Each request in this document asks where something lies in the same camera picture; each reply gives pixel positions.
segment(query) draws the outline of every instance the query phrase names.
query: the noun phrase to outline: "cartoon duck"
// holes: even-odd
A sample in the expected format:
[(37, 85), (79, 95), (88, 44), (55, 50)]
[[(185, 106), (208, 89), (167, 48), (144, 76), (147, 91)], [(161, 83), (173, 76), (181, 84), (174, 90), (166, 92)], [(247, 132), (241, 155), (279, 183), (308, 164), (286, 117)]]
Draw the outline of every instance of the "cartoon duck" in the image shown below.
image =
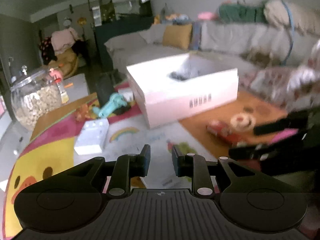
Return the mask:
[(2, 227), (4, 239), (11, 239), (22, 230), (13, 206), (17, 195), (26, 187), (71, 168), (73, 145), (73, 137), (63, 139), (42, 145), (18, 158), (6, 189)]
[(177, 143), (172, 143), (171, 141), (167, 141), (168, 143), (168, 151), (171, 153), (172, 147), (173, 145), (177, 145), (179, 147), (179, 150), (182, 152), (182, 154), (186, 155), (188, 153), (195, 153), (198, 154), (197, 151), (190, 147), (189, 144), (187, 142), (181, 142), (179, 144)]

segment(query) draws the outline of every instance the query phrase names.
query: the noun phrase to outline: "play mat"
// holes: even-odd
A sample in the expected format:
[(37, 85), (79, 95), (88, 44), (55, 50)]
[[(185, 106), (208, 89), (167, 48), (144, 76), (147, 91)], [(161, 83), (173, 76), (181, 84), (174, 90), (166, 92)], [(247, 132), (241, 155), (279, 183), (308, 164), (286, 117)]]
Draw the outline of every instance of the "play mat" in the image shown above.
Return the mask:
[[(116, 87), (128, 87), (127, 83)], [(89, 109), (98, 106), (97, 99), (88, 102)], [(36, 136), (23, 150), (12, 168), (4, 202), (3, 236), (8, 240), (21, 231), (15, 215), (13, 203), (18, 193), (25, 187), (62, 172), (96, 156), (106, 161), (114, 161), (123, 154), (138, 154), (144, 144), (151, 145), (149, 174), (143, 179), (146, 187), (191, 187), (190, 179), (177, 178), (171, 161), (171, 148), (178, 144), (182, 152), (196, 152), (207, 160), (216, 160), (197, 140), (195, 140), (178, 122), (149, 130), (140, 109), (133, 102), (131, 109), (121, 116), (108, 117), (110, 127), (102, 154), (77, 155), (74, 142), (84, 121), (77, 121), (75, 112), (67, 114)]]

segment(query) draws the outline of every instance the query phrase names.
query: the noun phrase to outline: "glass jar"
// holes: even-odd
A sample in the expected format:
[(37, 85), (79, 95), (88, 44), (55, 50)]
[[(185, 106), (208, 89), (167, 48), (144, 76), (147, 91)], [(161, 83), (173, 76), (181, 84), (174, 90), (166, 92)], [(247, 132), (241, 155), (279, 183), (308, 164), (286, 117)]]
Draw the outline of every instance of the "glass jar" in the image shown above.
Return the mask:
[(11, 90), (11, 104), (17, 120), (28, 130), (33, 131), (42, 115), (61, 106), (61, 96), (57, 84), (42, 68), (23, 75), (14, 82)]

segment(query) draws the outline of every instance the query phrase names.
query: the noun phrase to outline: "doorway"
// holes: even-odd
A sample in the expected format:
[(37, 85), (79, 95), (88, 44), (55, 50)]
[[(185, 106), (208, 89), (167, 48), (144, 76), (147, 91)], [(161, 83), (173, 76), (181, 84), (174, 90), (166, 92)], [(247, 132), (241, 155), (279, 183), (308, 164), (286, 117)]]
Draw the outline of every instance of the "doorway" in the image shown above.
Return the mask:
[(15, 118), (12, 107), (11, 107), (11, 95), (10, 95), (9, 82), (5, 77), (1, 59), (0, 59), (0, 95), (3, 96), (5, 106), (9, 112), (11, 119)]

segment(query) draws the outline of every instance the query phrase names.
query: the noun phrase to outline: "wooden table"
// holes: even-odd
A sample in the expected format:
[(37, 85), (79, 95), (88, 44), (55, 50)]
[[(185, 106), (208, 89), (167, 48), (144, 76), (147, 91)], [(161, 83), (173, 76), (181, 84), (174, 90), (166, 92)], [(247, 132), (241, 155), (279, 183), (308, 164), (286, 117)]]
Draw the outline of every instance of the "wooden table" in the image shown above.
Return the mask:
[[(81, 98), (66, 106), (62, 106), (40, 117), (32, 133), (31, 140), (42, 133), (51, 124), (62, 119), (66, 114), (77, 109), (82, 104), (92, 101), (96, 97), (96, 93), (93, 93), (85, 98)], [(271, 122), (287, 115), (285, 111), (273, 107), (272, 105), (261, 101), (249, 93), (241, 91), (238, 93), (238, 99), (235, 102), (183, 119), (180, 121), (180, 124), (184, 126), (185, 129), (189, 131), (189, 133), (216, 158), (219, 158), (220, 156), (228, 156), (228, 145), (215, 138), (215, 136), (209, 134), (206, 131), (206, 124), (213, 119), (230, 123), (231, 117), (235, 114), (242, 113), (244, 108), (249, 108), (252, 110), (251, 114), (255, 117), (257, 124)], [(250, 143), (268, 142), (274, 136), (271, 134), (267, 136), (256, 137), (252, 134), (252, 131), (242, 133), (242, 135)], [(144, 187), (140, 178), (132, 178), (131, 184), (137, 187)]]

